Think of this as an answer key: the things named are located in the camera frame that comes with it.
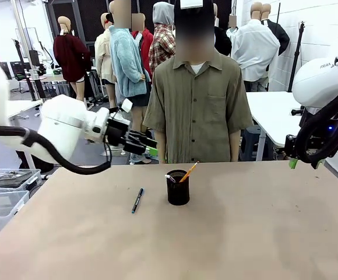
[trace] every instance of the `blue pen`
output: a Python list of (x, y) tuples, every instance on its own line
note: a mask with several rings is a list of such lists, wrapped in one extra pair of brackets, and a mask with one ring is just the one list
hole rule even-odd
[(134, 206), (133, 206), (133, 209), (132, 209), (132, 213), (133, 214), (135, 213), (136, 208), (138, 207), (138, 204), (140, 202), (140, 198), (143, 195), (143, 192), (144, 192), (144, 190), (141, 188), (140, 191), (139, 191), (139, 193), (138, 193), (138, 196), (136, 197), (136, 200), (135, 200), (135, 203), (134, 203)]

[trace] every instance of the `short sleeve shirt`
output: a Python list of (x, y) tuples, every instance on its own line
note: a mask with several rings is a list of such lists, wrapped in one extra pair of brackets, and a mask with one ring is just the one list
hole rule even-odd
[(229, 162), (229, 135), (253, 125), (240, 67), (217, 51), (197, 74), (168, 59), (152, 86), (144, 125), (166, 134), (168, 163)]

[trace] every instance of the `pen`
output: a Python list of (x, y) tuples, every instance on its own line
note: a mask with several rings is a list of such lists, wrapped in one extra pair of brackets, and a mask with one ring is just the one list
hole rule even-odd
[(196, 162), (190, 170), (187, 171), (186, 175), (184, 175), (184, 177), (181, 179), (181, 181), (179, 181), (180, 183), (184, 182), (188, 176), (190, 176), (190, 173), (193, 171), (193, 169), (196, 167), (196, 165), (198, 164), (199, 162)]
[(143, 189), (141, 188), (140, 191), (139, 191), (139, 193), (138, 193), (138, 196), (136, 197), (136, 200), (135, 200), (135, 203), (134, 203), (134, 206), (133, 206), (133, 209), (132, 209), (132, 213), (133, 214), (135, 213), (136, 208), (139, 205), (140, 198), (142, 197), (142, 194), (143, 194)]
[(171, 180), (173, 183), (176, 183), (176, 181), (174, 180), (174, 178), (171, 177), (171, 176), (168, 175), (168, 174), (165, 175), (165, 178)]

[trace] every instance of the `white jacket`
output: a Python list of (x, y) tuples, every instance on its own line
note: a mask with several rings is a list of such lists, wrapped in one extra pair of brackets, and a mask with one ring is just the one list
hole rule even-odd
[(266, 68), (275, 70), (275, 58), (279, 52), (279, 41), (272, 31), (258, 19), (242, 26), (233, 38), (231, 58), (238, 62), (243, 79), (254, 82), (267, 76)]
[(113, 73), (111, 52), (110, 52), (109, 29), (100, 34), (95, 41), (95, 60), (98, 75), (111, 83), (115, 83), (116, 78)]

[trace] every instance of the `shirt pocket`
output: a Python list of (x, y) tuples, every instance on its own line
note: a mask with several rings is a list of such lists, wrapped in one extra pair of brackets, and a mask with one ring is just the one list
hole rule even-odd
[(226, 121), (226, 97), (208, 95), (206, 99), (205, 121), (215, 123)]

